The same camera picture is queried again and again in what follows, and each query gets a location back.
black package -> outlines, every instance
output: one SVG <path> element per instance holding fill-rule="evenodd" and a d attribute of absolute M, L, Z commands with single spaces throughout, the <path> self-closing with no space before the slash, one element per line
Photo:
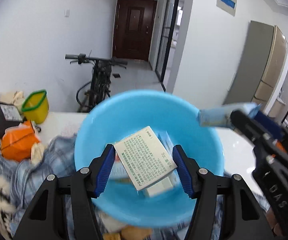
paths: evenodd
<path fill-rule="evenodd" d="M 0 102 L 0 139 L 7 128 L 18 126 L 22 121 L 16 106 Z"/>

bicycle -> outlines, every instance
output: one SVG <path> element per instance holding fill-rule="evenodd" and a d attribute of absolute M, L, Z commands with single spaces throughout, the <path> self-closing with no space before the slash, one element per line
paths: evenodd
<path fill-rule="evenodd" d="M 114 65 L 127 65 L 127 61 L 112 58 L 112 59 L 105 59 L 105 58 L 96 58 L 96 57 L 86 57 L 86 54 L 79 54 L 79 55 L 65 55 L 65 59 L 73 59 L 71 63 L 77 62 L 79 65 L 93 63 L 93 71 L 92 71 L 92 80 L 84 84 L 76 93 L 76 101 L 80 105 L 79 112 L 88 113 L 90 112 L 96 105 L 102 102 L 106 95 L 110 97 L 110 90 L 109 86 L 111 84 L 111 73 L 112 73 L 112 66 Z M 79 93 L 80 91 L 85 88 L 87 85 L 91 84 L 89 90 L 87 90 L 84 94 L 87 96 L 86 100 L 88 99 L 88 104 L 86 105 L 85 102 L 81 102 L 79 100 Z"/>

bicycle handlebar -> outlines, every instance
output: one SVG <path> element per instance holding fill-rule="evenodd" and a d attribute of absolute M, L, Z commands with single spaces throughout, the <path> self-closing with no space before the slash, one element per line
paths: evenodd
<path fill-rule="evenodd" d="M 113 65 L 117 65 L 117 64 L 122 64 L 122 65 L 127 65 L 127 61 L 122 60 L 122 59 L 117 59 L 115 57 L 113 57 L 112 59 L 107 59 L 107 58 L 97 58 L 97 57 L 86 57 L 85 54 L 80 54 L 80 55 L 70 55 L 70 54 L 66 54 L 65 55 L 65 59 L 75 59 L 75 60 L 90 60 L 90 61 L 106 61 L 109 62 Z"/>

yellow bin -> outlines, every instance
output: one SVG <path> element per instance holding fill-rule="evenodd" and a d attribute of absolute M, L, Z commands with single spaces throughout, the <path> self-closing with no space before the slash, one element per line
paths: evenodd
<path fill-rule="evenodd" d="M 49 104 L 46 90 L 39 90 L 31 93 L 22 105 L 22 112 L 27 120 L 39 124 L 45 121 Z"/>

brown wooden door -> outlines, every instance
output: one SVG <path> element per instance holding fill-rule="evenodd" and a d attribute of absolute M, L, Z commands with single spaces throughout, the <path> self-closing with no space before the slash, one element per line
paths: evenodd
<path fill-rule="evenodd" d="M 157 1 L 117 0 L 113 56 L 148 61 Z"/>

